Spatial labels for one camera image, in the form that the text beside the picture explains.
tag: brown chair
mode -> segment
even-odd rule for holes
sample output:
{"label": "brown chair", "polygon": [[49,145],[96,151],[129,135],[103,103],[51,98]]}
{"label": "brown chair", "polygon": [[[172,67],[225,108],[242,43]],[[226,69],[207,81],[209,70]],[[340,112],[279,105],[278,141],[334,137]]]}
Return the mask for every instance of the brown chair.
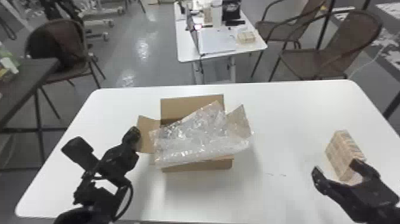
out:
{"label": "brown chair", "polygon": [[283,44],[282,52],[269,78],[271,82],[276,68],[282,60],[300,80],[315,80],[327,77],[343,77],[347,79],[345,70],[353,63],[358,54],[377,38],[382,22],[378,16],[361,10],[344,10],[320,15],[303,26],[333,14],[348,13],[336,33],[324,49],[285,50],[290,36]]}
{"label": "brown chair", "polygon": [[[258,30],[260,36],[264,39],[267,43],[268,41],[286,41],[286,38],[289,34],[296,30],[296,32],[290,37],[289,41],[293,42],[294,48],[301,49],[301,44],[299,39],[303,36],[305,30],[307,30],[307,26],[302,26],[307,21],[311,20],[315,17],[318,13],[319,9],[325,3],[325,0],[308,0],[305,4],[303,10],[301,11],[300,15],[289,18],[282,22],[272,22],[272,21],[264,21],[265,17],[267,16],[268,10],[275,4],[282,2],[284,0],[276,0],[271,4],[267,5],[265,8],[264,14],[260,21],[255,23],[255,28]],[[251,77],[254,76],[254,73],[260,63],[261,57],[263,56],[263,51],[260,53],[260,56],[255,63],[253,72],[251,73]]]}
{"label": "brown chair", "polygon": [[[70,85],[74,86],[70,79],[92,76],[96,86],[100,88],[99,81],[93,70],[93,65],[105,79],[103,72],[95,61],[95,57],[88,53],[85,31],[81,24],[74,20],[51,20],[35,29],[26,41],[25,56],[30,56],[31,58],[55,57],[60,60],[60,68],[56,73],[48,77],[45,85],[67,81]],[[60,115],[43,87],[41,87],[40,90],[50,104],[54,114],[60,119]]]}

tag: black box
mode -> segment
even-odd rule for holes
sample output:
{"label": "black box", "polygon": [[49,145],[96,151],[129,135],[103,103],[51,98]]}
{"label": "black box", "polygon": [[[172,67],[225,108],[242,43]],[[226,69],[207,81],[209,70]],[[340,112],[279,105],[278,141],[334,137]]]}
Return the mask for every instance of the black box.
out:
{"label": "black box", "polygon": [[240,19],[240,5],[242,0],[222,1],[222,21]]}

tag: white table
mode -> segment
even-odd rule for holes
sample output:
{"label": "white table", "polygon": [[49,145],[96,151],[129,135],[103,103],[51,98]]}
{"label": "white table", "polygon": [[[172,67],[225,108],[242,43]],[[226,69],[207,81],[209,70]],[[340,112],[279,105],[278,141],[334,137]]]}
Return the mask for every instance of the white table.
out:
{"label": "white table", "polygon": [[347,129],[400,195],[400,138],[352,81],[243,83],[100,89],[92,93],[22,196],[21,217],[56,217],[71,209],[83,170],[60,149],[82,136],[97,157],[117,145],[138,115],[160,118],[160,98],[224,94],[227,111],[244,104],[254,147],[230,170],[162,173],[140,154],[127,174],[135,188],[124,220],[199,223],[352,223],[314,189],[311,170],[333,169],[324,155],[333,132]]}
{"label": "white table", "polygon": [[[176,31],[176,46],[178,52],[178,61],[181,63],[191,63],[192,64],[192,74],[195,76],[196,83],[204,83],[203,74],[198,71],[198,66],[196,64],[197,61],[207,60],[212,58],[221,58],[228,57],[229,58],[229,70],[230,70],[230,81],[236,82],[236,63],[235,63],[235,55],[249,53],[254,51],[263,51],[267,49],[267,44],[265,44],[262,37],[258,34],[257,30],[248,20],[247,16],[240,11],[240,19],[245,21],[245,24],[239,25],[236,27],[232,27],[234,30],[235,36],[240,31],[253,31],[255,34],[255,42],[254,43],[246,43],[241,44],[237,42],[236,50],[229,52],[222,52],[216,54],[208,54],[200,58],[199,52],[196,48],[195,43],[190,35],[190,31],[186,30],[186,19],[185,15],[180,13],[180,8],[177,2],[174,3],[174,14],[175,14],[175,31]],[[203,23],[203,18],[194,17],[195,23]]]}

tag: cable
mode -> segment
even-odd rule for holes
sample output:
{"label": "cable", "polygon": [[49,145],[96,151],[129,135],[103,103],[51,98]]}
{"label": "cable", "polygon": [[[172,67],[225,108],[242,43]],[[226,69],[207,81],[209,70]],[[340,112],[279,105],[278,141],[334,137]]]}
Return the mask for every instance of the cable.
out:
{"label": "cable", "polygon": [[10,39],[12,39],[13,41],[17,39],[17,35],[15,34],[15,32],[1,17],[0,17],[0,24]]}
{"label": "cable", "polygon": [[[396,41],[396,38],[397,38],[399,35],[400,35],[400,31],[399,31],[398,33],[396,33],[395,35],[393,35],[392,40],[393,40],[393,41]],[[369,61],[369,62],[363,64],[362,66],[358,67],[357,69],[355,69],[355,70],[349,75],[348,79],[351,79],[351,78],[354,76],[355,73],[357,73],[358,71],[360,71],[361,69],[363,69],[365,66],[368,66],[368,65],[372,64],[373,62],[375,62],[375,61],[378,59],[378,57],[380,56],[380,54],[383,52],[383,50],[385,50],[388,46],[389,46],[389,44],[386,45],[386,46],[382,46],[382,48],[378,51],[378,53],[376,53],[375,57],[374,57],[371,61]]]}
{"label": "cable", "polygon": [[132,202],[133,186],[132,186],[131,182],[129,182],[128,187],[129,187],[129,191],[130,191],[128,202],[125,204],[125,207],[122,209],[122,211],[118,215],[116,215],[115,218],[113,218],[113,222],[119,220],[125,214],[126,210],[128,210],[128,208],[129,208],[130,203]]}

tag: gray floor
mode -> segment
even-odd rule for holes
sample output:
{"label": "gray floor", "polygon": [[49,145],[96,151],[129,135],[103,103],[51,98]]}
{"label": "gray floor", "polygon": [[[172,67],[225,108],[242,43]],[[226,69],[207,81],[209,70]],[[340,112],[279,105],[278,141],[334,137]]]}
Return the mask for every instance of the gray floor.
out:
{"label": "gray floor", "polygon": [[[243,1],[242,8],[252,23],[255,23],[263,12],[265,5],[272,0]],[[288,0],[277,5],[268,15],[270,20],[282,20],[299,13],[305,1]],[[107,76],[101,82],[104,88],[124,86],[165,86],[190,85],[192,77],[190,64],[180,64],[177,61],[173,7],[172,5],[146,5],[147,14],[144,15],[137,3],[133,3],[130,11],[122,17],[114,17],[116,26],[110,30],[110,41],[107,43],[93,41],[92,51],[99,57],[99,64]],[[318,38],[321,23],[310,26],[302,38],[304,48],[313,47]],[[327,37],[332,35],[336,26],[329,25]],[[21,55],[24,40],[28,32],[24,29],[18,32],[17,41],[5,41],[6,46],[16,55]],[[249,78],[258,53],[239,55],[237,57],[237,79],[239,82],[265,82],[277,59],[282,46],[279,43],[270,43],[262,62],[253,80]],[[370,61],[366,54],[361,54],[349,69],[351,73],[357,67]],[[226,66],[223,63],[205,63],[206,81],[213,82],[228,78]],[[383,111],[394,95],[400,89],[395,79],[383,70],[378,64],[372,63],[356,73],[353,78],[370,97],[376,107]],[[275,81],[296,80],[284,67],[280,66]],[[91,77],[82,77],[73,80],[76,84],[72,88],[68,83],[57,83],[46,86],[50,98],[62,116],[59,121],[55,118],[48,105],[41,103],[42,117],[46,126],[68,125],[86,98],[95,90],[95,83]],[[395,113],[390,120],[394,127],[400,125],[400,114]],[[9,126],[34,126],[33,102],[27,103]],[[46,133],[45,147],[49,154],[62,133]],[[29,166],[39,163],[38,143],[35,135],[16,135],[10,137],[6,148],[12,154],[8,157],[7,166]],[[0,175],[0,217],[2,223],[52,223],[53,220],[22,219],[16,217],[14,208],[24,190],[34,178],[36,172],[7,173]]]}

